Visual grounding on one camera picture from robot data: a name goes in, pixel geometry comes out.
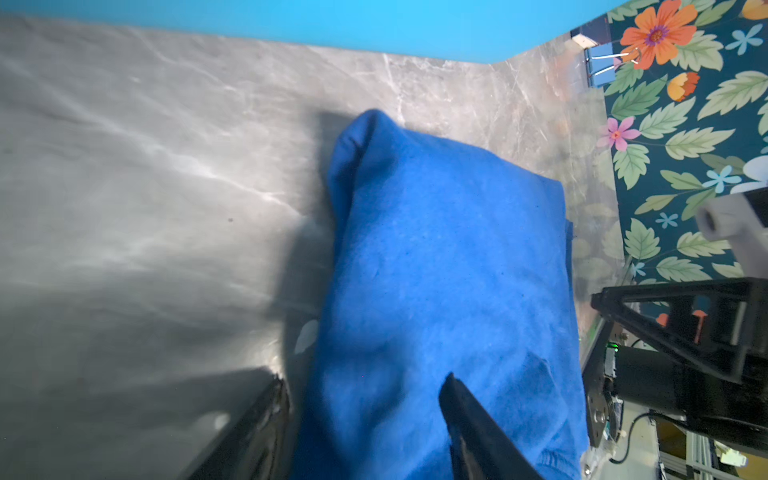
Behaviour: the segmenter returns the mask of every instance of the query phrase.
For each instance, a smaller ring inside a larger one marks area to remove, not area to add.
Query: light blue flower
[[[763,29],[763,24],[759,23],[747,32],[745,35],[743,31],[736,30],[731,35],[733,35],[733,38],[736,39],[734,43],[729,43],[725,46],[726,50],[733,50],[734,48],[738,47],[739,51],[736,53],[738,55],[744,55],[744,52],[746,51],[747,44],[752,45],[753,47],[759,47],[763,44],[762,38],[753,38],[757,33]]]
[[[669,217],[666,213],[661,212],[660,219],[656,220],[656,223],[661,223],[661,228],[667,228],[668,226],[676,227],[677,222],[675,219],[678,217],[677,214],[671,214]]]
[[[730,172],[733,171],[733,167],[726,165],[723,170],[718,174],[715,170],[709,170],[707,176],[713,180],[709,180],[701,184],[702,187],[715,187],[715,193],[721,194],[725,190],[725,184],[738,184],[741,182],[741,177],[729,177]]]
[[[632,277],[635,278],[638,275],[645,276],[645,272],[642,270],[644,266],[645,266],[645,263],[637,262],[635,265],[630,267],[630,270],[632,270]]]

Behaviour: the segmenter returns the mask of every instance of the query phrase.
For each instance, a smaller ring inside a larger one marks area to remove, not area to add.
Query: folded garment
[[[368,111],[328,185],[335,272],[292,478],[452,478],[454,372],[547,480],[588,447],[562,186]]]

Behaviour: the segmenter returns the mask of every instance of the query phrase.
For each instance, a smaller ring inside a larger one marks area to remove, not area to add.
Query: marble tabletop
[[[364,110],[563,183],[583,337],[623,263],[604,99],[566,38],[473,65],[0,17],[0,85],[9,478],[174,477],[269,372],[300,413],[324,170]]]

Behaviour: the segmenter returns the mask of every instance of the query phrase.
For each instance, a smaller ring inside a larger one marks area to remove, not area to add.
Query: floral fabric
[[[598,147],[613,159],[635,280],[742,276],[694,214],[768,185],[765,0],[632,0],[607,16],[626,55],[605,88]]]

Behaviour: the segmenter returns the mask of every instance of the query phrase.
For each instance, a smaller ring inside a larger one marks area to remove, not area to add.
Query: orange flower
[[[627,28],[621,37],[621,44],[629,45],[622,50],[622,53],[629,53],[624,61],[637,58],[639,51],[641,59],[634,67],[647,70],[654,64],[654,59],[663,65],[675,58],[675,45],[688,45],[696,27],[686,24],[695,20],[698,14],[693,5],[680,8],[681,3],[682,0],[665,0],[659,7],[659,15],[654,7],[648,7],[635,17],[637,28]]]
[[[768,18],[768,0],[746,0],[741,15],[749,20],[763,20]]]
[[[674,101],[683,101],[696,91],[699,78],[699,74],[692,71],[681,73],[669,81],[667,94]]]

